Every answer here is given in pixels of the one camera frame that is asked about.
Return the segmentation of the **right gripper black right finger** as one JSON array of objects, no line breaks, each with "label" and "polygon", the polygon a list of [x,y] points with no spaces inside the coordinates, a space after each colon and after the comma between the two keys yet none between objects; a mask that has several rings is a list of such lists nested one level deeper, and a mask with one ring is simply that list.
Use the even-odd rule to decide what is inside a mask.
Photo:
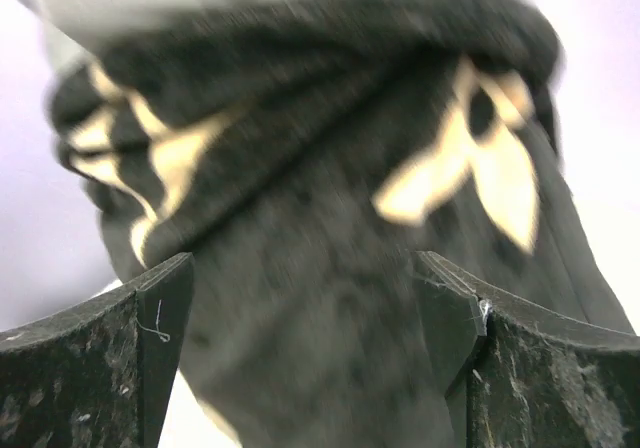
[{"label": "right gripper black right finger", "polygon": [[635,447],[639,339],[415,256],[427,447]]}]

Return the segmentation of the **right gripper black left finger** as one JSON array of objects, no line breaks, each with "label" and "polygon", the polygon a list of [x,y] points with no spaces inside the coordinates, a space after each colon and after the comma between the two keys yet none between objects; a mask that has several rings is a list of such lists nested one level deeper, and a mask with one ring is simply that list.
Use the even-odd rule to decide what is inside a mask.
[{"label": "right gripper black left finger", "polygon": [[193,259],[180,253],[2,333],[2,446],[157,446],[192,297]]}]

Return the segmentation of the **black pillowcase with cream flowers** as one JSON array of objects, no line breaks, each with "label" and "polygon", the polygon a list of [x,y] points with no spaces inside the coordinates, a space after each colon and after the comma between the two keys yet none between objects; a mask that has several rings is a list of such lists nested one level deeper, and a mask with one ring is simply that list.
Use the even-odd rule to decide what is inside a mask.
[{"label": "black pillowcase with cream flowers", "polygon": [[246,447],[450,447],[412,268],[434,252],[633,328],[560,170],[559,41],[525,0],[287,0],[127,36],[50,105],[118,278],[180,252],[180,368]]}]

